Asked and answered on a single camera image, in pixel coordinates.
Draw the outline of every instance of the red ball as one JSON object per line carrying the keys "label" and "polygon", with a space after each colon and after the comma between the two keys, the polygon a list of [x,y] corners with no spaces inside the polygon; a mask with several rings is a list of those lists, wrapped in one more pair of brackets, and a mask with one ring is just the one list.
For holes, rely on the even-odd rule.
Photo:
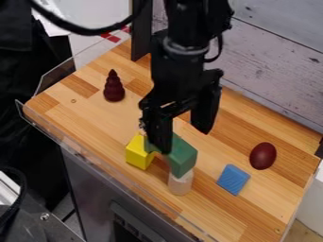
{"label": "red ball", "polygon": [[276,148],[270,143],[260,143],[255,146],[249,156],[250,164],[257,170],[265,170],[275,162]]}

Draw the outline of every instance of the brown cone toy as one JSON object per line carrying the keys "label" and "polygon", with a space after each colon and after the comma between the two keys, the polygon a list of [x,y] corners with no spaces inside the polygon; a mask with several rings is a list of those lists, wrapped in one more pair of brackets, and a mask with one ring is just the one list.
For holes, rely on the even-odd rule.
{"label": "brown cone toy", "polygon": [[125,98],[125,89],[113,69],[109,72],[103,95],[110,102],[118,102]]}

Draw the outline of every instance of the white cylindrical block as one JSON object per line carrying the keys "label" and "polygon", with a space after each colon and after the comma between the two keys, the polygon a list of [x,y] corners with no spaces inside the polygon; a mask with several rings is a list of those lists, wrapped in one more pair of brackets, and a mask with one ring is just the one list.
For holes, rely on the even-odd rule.
{"label": "white cylindrical block", "polygon": [[177,196],[184,196],[192,189],[194,178],[193,169],[189,170],[181,178],[176,178],[171,172],[168,176],[168,188],[172,194]]}

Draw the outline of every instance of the blue square block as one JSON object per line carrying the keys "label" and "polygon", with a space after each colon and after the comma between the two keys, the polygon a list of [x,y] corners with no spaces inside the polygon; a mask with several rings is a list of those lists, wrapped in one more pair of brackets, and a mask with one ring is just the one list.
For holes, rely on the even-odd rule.
{"label": "blue square block", "polygon": [[217,184],[234,196],[238,196],[249,178],[250,175],[245,171],[239,169],[233,164],[227,164],[219,180],[217,181]]}

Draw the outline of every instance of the wooden table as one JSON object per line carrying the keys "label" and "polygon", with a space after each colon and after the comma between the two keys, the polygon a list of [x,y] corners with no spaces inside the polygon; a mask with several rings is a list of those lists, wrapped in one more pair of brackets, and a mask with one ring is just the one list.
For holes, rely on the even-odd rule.
{"label": "wooden table", "polygon": [[[141,116],[138,101],[152,87],[150,57],[132,62],[129,52],[130,41],[115,47],[33,97],[25,104],[25,114],[44,129],[50,129],[48,124],[55,127],[58,139],[63,140],[62,134],[71,137],[138,183],[171,209],[136,186],[125,185],[197,236],[198,229],[187,220],[219,241],[280,241],[319,164],[314,153],[321,135],[224,88],[209,135],[192,128],[187,113],[174,122],[175,132],[198,150],[193,190],[174,196],[167,188],[168,167],[159,158],[146,171],[125,161],[125,147]],[[107,102],[102,94],[111,68],[127,89],[126,98],[118,103]],[[264,171],[253,169],[248,161],[260,142],[270,142],[278,151],[274,165]],[[96,164],[113,176],[103,163]],[[251,175],[238,197],[215,183],[226,164]]]}

